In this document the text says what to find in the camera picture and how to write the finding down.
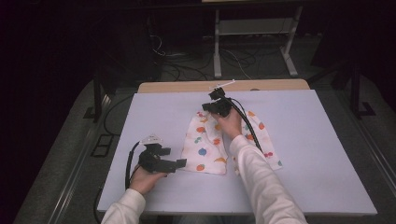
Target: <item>person's right hand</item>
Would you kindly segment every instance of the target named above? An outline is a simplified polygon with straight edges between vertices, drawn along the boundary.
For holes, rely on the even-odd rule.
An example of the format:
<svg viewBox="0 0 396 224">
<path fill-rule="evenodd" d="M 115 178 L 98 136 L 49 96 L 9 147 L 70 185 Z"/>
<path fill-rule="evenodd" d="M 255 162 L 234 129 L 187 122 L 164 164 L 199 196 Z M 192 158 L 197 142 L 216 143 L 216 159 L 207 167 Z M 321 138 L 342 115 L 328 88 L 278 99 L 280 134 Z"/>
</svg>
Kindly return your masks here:
<svg viewBox="0 0 396 224">
<path fill-rule="evenodd" d="M 231 140 L 242 134 L 242 118 L 234 108 L 231 108 L 230 114 L 225 118 L 213 113 L 212 117 L 218 122 L 221 129 L 230 136 Z"/>
</svg>

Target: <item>wire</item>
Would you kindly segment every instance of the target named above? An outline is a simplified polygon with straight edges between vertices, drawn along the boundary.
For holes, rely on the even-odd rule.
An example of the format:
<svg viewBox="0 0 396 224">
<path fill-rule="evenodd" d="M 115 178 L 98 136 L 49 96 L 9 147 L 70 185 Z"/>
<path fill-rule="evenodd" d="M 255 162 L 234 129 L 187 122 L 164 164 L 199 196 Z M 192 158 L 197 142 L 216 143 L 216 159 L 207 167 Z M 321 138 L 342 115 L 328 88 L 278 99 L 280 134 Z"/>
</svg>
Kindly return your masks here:
<svg viewBox="0 0 396 224">
<path fill-rule="evenodd" d="M 99 196 L 102 194 L 102 191 L 103 191 L 103 187 L 102 186 L 99 187 L 99 190 L 98 190 L 98 192 L 96 193 L 96 196 L 95 196 L 95 200 L 93 201 L 93 216 L 95 217 L 95 220 L 96 220 L 97 223 L 101 223 L 102 222 L 100 220 L 100 218 L 99 218 L 99 216 L 97 214 L 97 210 L 96 210 L 96 207 L 97 207 L 97 204 L 98 204 L 98 201 L 99 201 Z"/>
<path fill-rule="evenodd" d="M 132 175 L 134 175 L 134 172 L 136 171 L 135 169 L 132 175 L 130 176 L 132 158 L 134 157 L 134 150 L 137 148 L 137 146 L 139 146 L 139 143 L 140 142 L 134 144 L 134 147 L 132 147 L 131 151 L 129 152 L 128 161 L 126 163 L 126 169 L 125 169 L 125 189 L 129 188 L 129 185 L 131 184 L 131 177 Z"/>
<path fill-rule="evenodd" d="M 137 169 L 139 169 L 139 167 L 140 167 L 140 165 L 137 164 L 136 167 L 134 168 L 134 170 L 132 171 L 131 177 L 129 178 L 130 183 L 131 183 L 132 176 L 134 176 L 134 173 L 136 173 L 136 171 L 137 171 Z"/>
<path fill-rule="evenodd" d="M 246 55 L 247 55 L 247 57 L 242 58 L 242 60 L 248 61 L 248 59 L 250 59 L 250 58 L 253 59 L 253 62 L 252 62 L 252 63 L 248 63 L 249 65 L 251 65 L 251 64 L 256 63 L 256 61 L 257 61 L 257 59 L 256 59 L 256 54 L 257 54 L 260 50 L 261 50 L 261 49 L 256 49 L 253 53 L 249 53 L 247 50 L 244 50 L 244 49 L 239 49 L 238 51 L 241 52 L 241 53 L 243 53 L 243 54 L 246 54 Z"/>
<path fill-rule="evenodd" d="M 175 63 L 165 63 L 164 65 L 169 65 L 169 66 L 173 66 L 175 68 L 181 68 L 181 69 L 185 69 L 185 70 L 191 70 L 194 72 L 197 72 L 200 74 L 200 76 L 198 77 L 187 77 L 185 76 L 185 78 L 190 79 L 190 80 L 199 80 L 199 78 L 203 77 L 205 80 L 207 79 L 208 74 L 203 73 L 202 71 L 200 71 L 200 68 L 192 68 L 192 67 L 188 67 L 188 66 L 184 66 L 184 65 L 179 65 L 179 64 L 175 64 Z"/>
<path fill-rule="evenodd" d="M 195 60 L 202 59 L 203 54 L 207 54 L 213 52 L 212 49 L 206 49 L 202 48 L 202 51 L 200 52 L 195 52 L 191 50 L 191 52 L 185 52 L 185 53 L 175 53 L 175 54 L 170 54 L 166 55 L 166 61 L 171 62 L 171 63 L 186 63 L 186 62 L 192 62 Z"/>
<path fill-rule="evenodd" d="M 113 106 L 107 111 L 107 113 L 106 113 L 106 115 L 105 115 L 105 120 L 103 121 L 103 128 L 105 129 L 105 131 L 106 131 L 107 133 L 112 134 L 112 135 L 115 135 L 115 136 L 120 136 L 120 133 L 113 133 L 113 132 L 111 132 L 111 131 L 107 128 L 106 121 L 107 121 L 108 115 L 110 114 L 110 112 L 111 112 L 114 108 L 116 108 L 117 106 L 119 106 L 120 104 L 122 104 L 123 102 L 127 101 L 129 98 L 132 98 L 132 97 L 133 97 L 133 95 L 130 95 L 130 96 L 125 97 L 124 99 L 122 99 L 121 101 L 119 101 L 118 103 L 116 103 L 115 105 L 113 105 Z"/>
<path fill-rule="evenodd" d="M 159 50 L 161 48 L 161 46 L 163 45 L 163 40 L 157 36 L 157 35 L 150 35 L 151 37 L 157 37 L 160 40 L 160 45 L 158 46 L 158 48 L 156 48 L 156 50 Z"/>
<path fill-rule="evenodd" d="M 247 77 L 248 79 L 251 79 L 251 77 L 248 76 L 248 74 L 245 73 L 245 71 L 244 71 L 244 69 L 242 68 L 242 65 L 241 65 L 241 63 L 239 62 L 238 58 L 236 58 L 236 56 L 235 56 L 232 52 L 230 52 L 229 50 L 227 50 L 227 49 L 222 49 L 222 50 L 224 50 L 224 51 L 226 51 L 226 52 L 232 54 L 232 55 L 235 57 L 236 61 L 238 62 L 239 67 L 241 68 L 241 71 L 244 73 L 245 77 Z"/>
<path fill-rule="evenodd" d="M 232 66 L 232 67 L 236 67 L 236 68 L 240 68 L 240 67 L 242 67 L 242 68 L 248 68 L 249 66 L 252 65 L 252 63 L 250 63 L 250 62 L 247 60 L 247 58 L 249 58 L 249 57 L 251 57 L 251 56 L 248 56 L 248 57 L 246 57 L 246 58 L 239 58 L 239 59 L 237 59 L 237 58 L 234 56 L 234 54 L 232 54 L 229 50 L 226 50 L 226 49 L 220 49 L 220 50 L 223 50 L 223 51 L 226 51 L 226 52 L 227 52 L 227 54 L 223 54 L 222 52 L 220 52 L 219 54 L 220 54 L 220 56 L 222 57 L 222 59 L 224 60 L 224 62 L 226 62 L 228 65 L 230 65 L 230 66 Z M 231 63 L 231 62 L 229 62 L 229 61 L 237 62 L 238 64 L 237 64 L 237 65 L 234 65 L 233 63 Z"/>
<path fill-rule="evenodd" d="M 280 49 L 276 49 L 276 50 L 270 51 L 270 52 L 268 52 L 268 53 L 263 53 L 263 54 L 259 54 L 259 55 L 258 55 L 258 56 L 262 56 L 262 57 L 259 59 L 259 63 L 258 63 L 258 65 L 257 65 L 257 71 L 256 71 L 256 75 L 257 75 L 257 76 L 259 76 L 260 64 L 262 63 L 262 60 L 264 59 L 264 56 L 266 56 L 266 55 L 271 55 L 271 54 L 276 54 L 276 53 L 281 53 L 282 48 L 283 48 L 283 47 L 281 47 Z"/>
<path fill-rule="evenodd" d="M 286 17 L 283 18 L 282 28 L 279 30 L 279 32 L 277 32 L 278 35 L 280 35 L 280 33 L 283 31 L 283 27 L 285 26 L 285 21 L 286 21 Z"/>
<path fill-rule="evenodd" d="M 174 79 L 173 81 L 178 81 L 178 79 L 180 78 L 180 75 L 181 75 L 181 71 L 180 71 L 177 67 L 175 67 L 175 70 L 174 70 L 174 71 L 177 72 L 177 76 L 175 76 L 175 75 L 172 73 L 172 71 L 163 70 L 163 73 L 167 73 L 167 74 L 171 75 L 172 77 L 174 77 L 175 79 Z"/>
<path fill-rule="evenodd" d="M 239 106 L 241 106 L 241 109 L 242 109 L 242 111 L 244 112 L 244 115 L 246 116 L 246 115 L 247 115 L 247 112 L 245 112 L 245 108 L 241 105 L 241 103 L 239 103 L 239 101 L 237 101 L 237 100 L 235 100 L 235 99 L 233 99 L 233 98 L 231 98 L 231 100 L 237 102 L 237 103 L 239 104 Z"/>
<path fill-rule="evenodd" d="M 246 116 L 246 114 L 244 114 L 245 113 L 245 109 L 244 109 L 244 113 L 242 113 L 242 111 L 239 109 L 239 107 L 236 104 L 233 103 L 233 101 L 229 100 L 227 97 L 225 97 L 223 95 L 220 95 L 220 94 L 217 94 L 217 96 L 220 99 L 222 99 L 222 100 L 226 101 L 227 103 L 229 103 L 236 110 L 236 112 L 238 112 L 238 114 L 241 116 L 242 120 L 246 123 L 248 129 L 250 130 L 250 133 L 253 136 L 253 141 L 256 144 L 256 147 L 262 152 L 262 147 L 260 146 L 259 140 L 257 139 L 257 136 L 256 136 L 256 134 L 255 134 L 255 132 L 253 130 L 253 127 L 251 126 L 250 121 L 248 121 L 248 117 Z"/>
<path fill-rule="evenodd" d="M 158 54 L 160 56 L 165 56 L 166 55 L 165 52 L 158 52 L 156 49 L 153 49 L 152 51 L 154 51 L 156 54 Z"/>
</svg>

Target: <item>white tabletop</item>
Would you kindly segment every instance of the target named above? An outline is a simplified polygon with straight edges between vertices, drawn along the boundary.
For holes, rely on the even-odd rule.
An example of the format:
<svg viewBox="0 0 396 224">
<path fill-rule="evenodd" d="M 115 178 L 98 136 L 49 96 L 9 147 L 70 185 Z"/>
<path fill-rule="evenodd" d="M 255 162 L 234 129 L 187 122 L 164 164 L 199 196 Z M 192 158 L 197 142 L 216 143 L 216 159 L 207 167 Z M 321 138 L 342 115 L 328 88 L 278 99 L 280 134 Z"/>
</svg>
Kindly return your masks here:
<svg viewBox="0 0 396 224">
<path fill-rule="evenodd" d="M 371 215 L 376 210 L 351 165 L 315 91 L 229 91 L 265 124 L 283 168 L 276 171 L 306 215 Z M 180 159 L 191 117 L 210 102 L 206 92 L 138 93 L 132 100 L 98 205 L 99 211 L 124 192 L 125 166 L 132 146 L 155 133 L 165 160 Z M 136 149 L 133 167 L 144 146 Z M 228 160 L 226 175 L 177 170 L 147 196 L 148 214 L 250 214 L 239 176 Z"/>
</svg>

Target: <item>dark background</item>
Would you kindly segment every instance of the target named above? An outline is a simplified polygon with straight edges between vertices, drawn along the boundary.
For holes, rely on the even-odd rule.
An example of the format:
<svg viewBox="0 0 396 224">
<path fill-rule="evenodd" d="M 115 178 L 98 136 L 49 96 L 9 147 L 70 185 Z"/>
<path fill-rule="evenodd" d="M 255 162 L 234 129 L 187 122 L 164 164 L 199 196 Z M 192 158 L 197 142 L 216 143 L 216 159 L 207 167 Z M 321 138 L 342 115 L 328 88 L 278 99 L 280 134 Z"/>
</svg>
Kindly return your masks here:
<svg viewBox="0 0 396 224">
<path fill-rule="evenodd" d="M 324 34 L 313 64 L 325 68 L 345 58 L 358 63 L 393 109 L 394 9 L 387 1 L 305 7 L 297 31 Z M 173 11 L 172 16 L 166 11 L 103 12 L 71 0 L 8 1 L 0 10 L 1 223 L 13 221 L 69 109 L 93 76 L 110 93 L 156 80 L 161 64 L 154 64 L 148 16 L 154 34 L 174 45 L 199 41 L 213 30 L 210 10 Z M 224 15 L 254 13 L 231 10 Z"/>
</svg>

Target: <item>metal stand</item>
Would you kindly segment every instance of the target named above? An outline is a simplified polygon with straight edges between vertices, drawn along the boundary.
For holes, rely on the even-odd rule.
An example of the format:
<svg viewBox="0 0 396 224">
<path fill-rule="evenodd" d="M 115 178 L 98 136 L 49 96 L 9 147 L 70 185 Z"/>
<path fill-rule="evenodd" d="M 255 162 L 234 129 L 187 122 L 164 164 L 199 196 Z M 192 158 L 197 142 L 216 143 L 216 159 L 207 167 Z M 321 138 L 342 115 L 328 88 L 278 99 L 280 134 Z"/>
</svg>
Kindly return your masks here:
<svg viewBox="0 0 396 224">
<path fill-rule="evenodd" d="M 294 67 L 293 61 L 289 55 L 291 43 L 297 30 L 298 22 L 303 11 L 303 7 L 297 7 L 294 17 L 291 19 L 264 19 L 264 20 L 244 20 L 244 21 L 220 21 L 219 10 L 216 10 L 215 20 L 215 53 L 213 55 L 213 65 L 215 70 L 215 78 L 221 78 L 221 65 L 219 56 L 219 36 L 220 35 L 255 35 L 255 34 L 279 34 L 277 29 L 274 29 L 274 24 L 283 26 L 289 24 L 288 42 L 280 49 L 283 60 L 288 67 L 291 77 L 297 77 L 298 73 Z M 263 27 L 268 27 L 269 30 L 263 30 Z"/>
<path fill-rule="evenodd" d="M 329 75 L 332 72 L 338 71 L 344 67 L 346 67 L 346 65 L 349 63 L 348 60 L 342 60 L 340 62 L 334 63 L 332 66 L 324 69 L 323 71 L 315 74 L 314 76 L 308 78 L 306 80 L 306 82 L 308 83 L 308 85 L 313 84 L 314 82 L 318 81 L 319 79 L 326 77 L 327 75 Z"/>
<path fill-rule="evenodd" d="M 365 110 L 359 110 L 359 96 L 361 90 L 361 73 L 356 63 L 353 65 L 352 79 L 351 79 L 351 93 L 350 93 L 350 109 L 356 118 L 361 119 L 361 116 L 375 115 L 374 110 L 367 102 L 361 102 Z"/>
<path fill-rule="evenodd" d="M 93 123 L 96 123 L 102 115 L 102 103 L 101 103 L 101 89 L 100 89 L 99 76 L 95 74 L 93 76 L 93 100 L 94 108 L 90 107 L 87 109 L 84 115 L 84 119 L 93 119 Z"/>
</svg>

